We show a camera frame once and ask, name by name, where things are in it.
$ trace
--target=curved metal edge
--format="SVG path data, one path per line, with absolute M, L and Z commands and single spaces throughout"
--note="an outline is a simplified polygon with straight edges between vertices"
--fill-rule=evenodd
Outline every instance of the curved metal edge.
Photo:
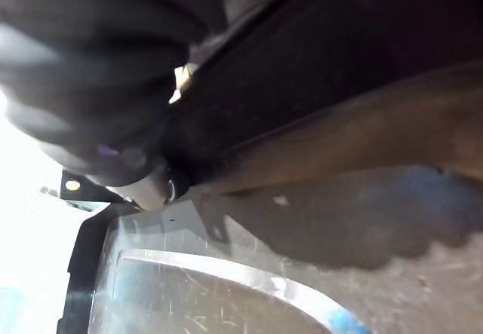
M 123 250 L 119 253 L 118 265 L 125 260 L 198 271 L 241 284 L 294 306 L 333 333 L 370 333 L 354 314 L 328 296 L 268 271 L 209 256 L 158 250 Z

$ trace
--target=metal sheet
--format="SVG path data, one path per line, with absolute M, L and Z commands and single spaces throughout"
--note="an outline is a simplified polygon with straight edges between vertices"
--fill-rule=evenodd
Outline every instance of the metal sheet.
M 210 314 L 210 312 L 221 312 L 223 313 L 223 302 L 218 301 L 218 293 L 217 290 L 218 285 L 224 285 L 228 283 L 237 283 L 241 285 L 243 288 L 241 290 L 254 290 L 256 292 L 265 294 L 262 296 L 255 296 L 260 306 L 272 306 L 272 305 L 280 305 L 284 302 L 285 304 L 289 304 L 294 308 L 298 309 L 300 313 L 298 314 L 306 314 L 309 317 L 315 319 L 315 321 L 324 328 L 329 329 L 331 332 L 335 333 L 345 333 L 345 332 L 352 332 L 352 333 L 367 333 L 369 332 L 368 329 L 364 328 L 361 322 L 349 311 L 345 308 L 337 304 L 334 300 L 330 299 L 328 296 L 320 293 L 317 290 L 314 290 L 310 287 L 302 285 L 296 281 L 287 279 L 286 277 L 280 277 L 276 274 L 269 273 L 264 270 L 259 270 L 256 268 L 252 268 L 250 266 L 238 264 L 236 262 L 230 262 L 227 260 L 216 259 L 207 256 L 199 256 L 199 255 L 190 255 L 185 253 L 172 253 L 172 252 L 164 252 L 158 250 L 125 250 L 122 251 L 118 258 L 118 265 L 122 265 L 124 261 L 141 261 L 141 262 L 150 262 L 155 263 L 163 269 L 163 272 L 160 272 L 160 275 L 165 275 L 165 268 L 179 268 L 180 270 L 177 271 L 177 275 L 174 275 L 172 278 L 174 282 L 171 283 L 172 286 L 188 286 L 190 287 L 189 293 L 190 295 L 187 298 L 184 298 L 184 302 L 188 302 L 188 306 L 193 306 L 193 295 L 194 291 L 192 287 L 201 288 L 202 295 L 210 298 L 209 300 L 204 300 L 203 305 L 199 305 L 198 308 L 198 315 L 197 317 L 206 317 Z M 199 277 L 196 279 L 193 275 L 201 275 L 203 281 L 208 279 L 208 285 L 201 284 L 199 281 Z M 210 283 L 213 284 L 211 286 L 215 287 L 215 291 L 212 293 L 208 287 Z M 153 290 L 153 288 L 144 288 L 144 290 Z M 169 293 L 177 293 L 177 290 L 169 290 Z M 237 300 L 246 301 L 247 295 L 241 296 L 230 296 L 230 305 L 233 307 L 242 307 L 244 302 L 240 303 Z M 174 300 L 179 301 L 180 298 L 168 298 L 166 297 L 165 300 L 169 300 L 170 307 L 171 303 Z M 189 309 L 182 308 L 183 314 L 186 315 L 186 312 Z M 179 315 L 170 315 L 168 317 L 179 317 Z M 211 318 L 206 323 L 210 323 L 212 327 L 209 327 L 208 324 L 203 323 L 199 325 L 199 328 L 202 328 L 202 331 L 205 332 L 225 332 L 223 330 L 223 326 L 229 325 L 233 328 L 244 328 L 246 327 L 245 324 L 249 321 L 244 316 L 238 316 L 238 319 L 241 320 L 240 323 L 237 323 L 236 319 L 234 321 L 231 320 L 223 320 L 222 317 Z M 267 325 L 271 323 L 270 332 L 289 332 L 287 331 L 287 327 L 283 329 L 280 326 L 280 322 L 277 322 L 273 317 L 267 315 L 265 317 Z M 314 330 L 312 332 L 321 332 L 321 328 L 317 326 L 313 326 Z

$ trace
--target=bright light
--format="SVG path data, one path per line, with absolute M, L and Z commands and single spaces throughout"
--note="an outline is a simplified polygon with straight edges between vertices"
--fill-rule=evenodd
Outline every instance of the bright light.
M 171 99 L 169 99 L 169 103 L 170 104 L 173 104 L 175 102 L 177 102 L 179 99 L 181 99 L 181 92 L 179 89 L 176 89 L 173 93 L 173 96 L 171 97 Z

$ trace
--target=dark fabric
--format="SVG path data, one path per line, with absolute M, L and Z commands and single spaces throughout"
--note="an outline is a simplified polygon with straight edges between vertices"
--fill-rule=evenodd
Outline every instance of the dark fabric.
M 66 167 L 109 176 L 99 147 L 117 157 L 132 145 L 152 146 L 140 137 L 162 134 L 173 70 L 188 62 L 190 47 L 225 31 L 227 19 L 237 26 L 267 1 L 0 0 L 8 117 L 56 147 L 47 150 Z

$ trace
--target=metal surface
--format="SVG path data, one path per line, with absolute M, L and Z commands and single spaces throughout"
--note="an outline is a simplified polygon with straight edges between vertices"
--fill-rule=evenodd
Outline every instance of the metal surface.
M 254 322 L 253 318 L 243 316 L 240 313 L 236 313 L 232 318 L 230 318 L 228 313 L 226 313 L 225 317 L 223 316 L 224 305 L 227 306 L 227 308 L 242 308 L 247 302 L 249 302 L 246 300 L 246 297 L 250 295 L 249 293 L 244 293 L 240 296 L 230 296 L 229 302 L 223 302 L 220 300 L 219 291 L 222 289 L 218 289 L 218 287 L 237 283 L 243 286 L 241 291 L 255 290 L 266 294 L 265 296 L 258 296 L 258 302 L 253 303 L 253 305 L 257 307 L 265 306 L 268 312 L 273 310 L 270 310 L 267 306 L 280 306 L 278 300 L 272 300 L 272 298 L 276 298 L 281 302 L 299 309 L 301 314 L 304 313 L 310 316 L 331 332 L 352 332 L 354 334 L 369 332 L 353 314 L 326 295 L 296 281 L 287 279 L 286 277 L 280 277 L 276 274 L 271 274 L 267 271 L 222 259 L 156 250 L 126 250 L 121 252 L 118 258 L 118 266 L 121 267 L 125 260 L 160 265 L 159 269 L 161 271 L 158 272 L 158 279 L 162 284 L 157 285 L 156 287 L 158 289 L 156 290 L 155 287 L 149 287 L 150 282 L 147 281 L 147 287 L 140 287 L 138 293 L 147 302 L 149 301 L 148 293 L 152 290 L 157 291 L 155 292 L 156 296 L 164 295 L 162 300 L 165 304 L 164 306 L 167 306 L 166 303 L 168 303 L 168 307 L 171 307 L 171 310 L 168 312 L 169 315 L 166 317 L 166 313 L 162 310 L 156 311 L 153 310 L 152 307 L 150 308 L 150 311 L 146 313 L 148 317 L 152 315 L 166 317 L 164 322 L 162 321 L 161 327 L 158 328 L 161 331 L 165 331 L 166 326 L 173 326 L 177 328 L 177 331 L 182 332 L 182 328 L 188 325 L 183 322 L 185 322 L 186 319 L 193 320 L 190 319 L 191 317 L 187 314 L 190 311 L 196 311 L 197 317 L 203 317 L 205 319 L 204 324 L 200 324 L 202 331 L 226 332 L 226 328 L 224 328 L 226 325 L 231 326 L 232 328 L 240 328 L 232 329 L 231 332 L 241 332 L 241 328 L 245 328 L 244 330 L 248 331 L 248 323 L 251 322 L 250 326 L 252 326 Z M 173 282 L 166 282 L 165 276 L 169 276 L 166 275 L 166 268 L 179 269 L 176 271 L 177 274 L 172 277 Z M 143 267 L 138 269 L 136 275 L 145 275 Z M 211 285 L 200 284 L 200 275 L 204 278 L 204 282 L 208 279 Z M 166 290 L 164 288 L 166 285 L 171 288 Z M 179 286 L 188 286 L 189 289 L 187 289 L 187 291 L 190 294 L 187 297 L 179 297 L 179 290 L 176 288 Z M 196 303 L 194 298 L 197 297 L 197 295 L 193 295 L 192 293 L 200 287 L 202 289 L 202 295 L 207 296 L 209 299 Z M 208 289 L 208 287 L 214 287 L 215 289 L 213 291 Z M 126 299 L 127 298 L 125 297 L 118 298 L 119 301 L 126 301 Z M 280 323 L 274 323 L 276 319 L 277 318 L 266 315 L 267 323 L 265 323 L 264 326 L 266 327 L 266 330 L 269 330 L 268 332 L 291 332 L 290 327 L 285 327 L 285 329 L 283 329 Z M 315 326 L 310 332 L 321 331 L 321 328 L 316 328 L 317 326 Z
M 130 249 L 203 255 L 272 272 L 324 293 L 372 332 L 483 328 L 483 191 L 473 182 L 400 167 L 237 195 L 198 193 L 161 212 L 112 221 L 100 255 L 90 334 L 106 334 L 113 311 L 138 329 L 143 323 L 150 329 L 159 313 L 157 265 L 146 276 L 139 275 L 145 264 L 125 262 L 132 268 L 116 275 L 119 253 Z M 134 295 L 146 287 L 146 297 Z M 114 305 L 121 289 L 139 300 L 136 305 Z M 265 322 L 261 318 L 260 326 Z

